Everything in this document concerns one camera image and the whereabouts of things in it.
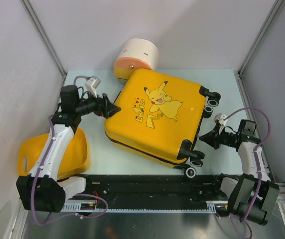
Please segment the yellow Pikachu suitcase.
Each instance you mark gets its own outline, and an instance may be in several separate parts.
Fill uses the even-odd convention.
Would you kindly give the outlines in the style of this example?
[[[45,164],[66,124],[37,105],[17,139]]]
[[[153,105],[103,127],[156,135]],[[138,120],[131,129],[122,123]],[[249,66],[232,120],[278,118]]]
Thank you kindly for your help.
[[[105,122],[116,146],[196,176],[204,153],[195,150],[204,118],[221,95],[203,85],[149,69],[137,69],[115,100],[120,111]]]

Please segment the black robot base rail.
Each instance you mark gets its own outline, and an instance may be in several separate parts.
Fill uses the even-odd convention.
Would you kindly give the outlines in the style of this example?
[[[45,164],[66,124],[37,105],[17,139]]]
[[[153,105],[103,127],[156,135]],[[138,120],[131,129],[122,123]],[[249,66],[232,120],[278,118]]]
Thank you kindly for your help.
[[[206,201],[227,201],[220,176],[85,175],[86,187],[77,201],[99,196],[105,209],[204,209]]]

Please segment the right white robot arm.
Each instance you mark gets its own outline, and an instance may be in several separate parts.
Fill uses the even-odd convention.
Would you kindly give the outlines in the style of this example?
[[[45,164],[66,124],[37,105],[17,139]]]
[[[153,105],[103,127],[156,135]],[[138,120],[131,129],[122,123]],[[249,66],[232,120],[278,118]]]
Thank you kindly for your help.
[[[213,130],[199,139],[214,149],[221,145],[235,148],[241,160],[243,174],[239,178],[223,175],[221,182],[212,187],[214,197],[228,197],[228,213],[265,225],[280,190],[265,171],[255,130],[255,122],[243,119],[236,133],[226,132],[225,122],[217,119]]]

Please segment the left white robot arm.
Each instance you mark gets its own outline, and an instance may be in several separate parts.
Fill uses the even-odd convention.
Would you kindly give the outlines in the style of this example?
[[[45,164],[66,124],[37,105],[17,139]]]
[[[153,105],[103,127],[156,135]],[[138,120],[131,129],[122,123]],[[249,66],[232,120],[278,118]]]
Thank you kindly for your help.
[[[65,202],[75,195],[89,198],[93,187],[82,176],[58,181],[58,171],[66,149],[76,134],[81,117],[90,113],[106,119],[121,111],[108,95],[79,96],[76,85],[60,90],[58,110],[49,118],[50,132],[41,154],[26,176],[19,176],[16,186],[26,210],[58,213]]]

